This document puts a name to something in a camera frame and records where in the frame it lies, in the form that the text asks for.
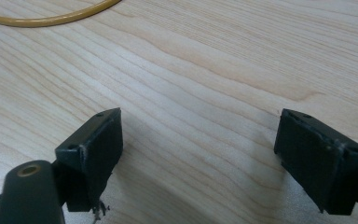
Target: curved cable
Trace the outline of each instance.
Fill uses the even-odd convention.
[[[46,17],[41,19],[14,19],[14,18],[0,16],[0,24],[6,26],[17,26],[17,27],[43,27],[43,26],[60,25],[67,22],[78,21],[86,17],[92,16],[94,14],[97,14],[101,11],[110,8],[111,6],[115,5],[119,1],[121,0],[105,0],[92,7],[87,7],[61,16]]]

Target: wooden table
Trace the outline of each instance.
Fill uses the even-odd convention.
[[[5,0],[0,15],[97,2]],[[358,142],[358,1],[124,0],[65,25],[0,25],[0,192],[114,107],[124,153],[102,223],[358,223],[358,205],[320,214],[273,153],[283,108]]]

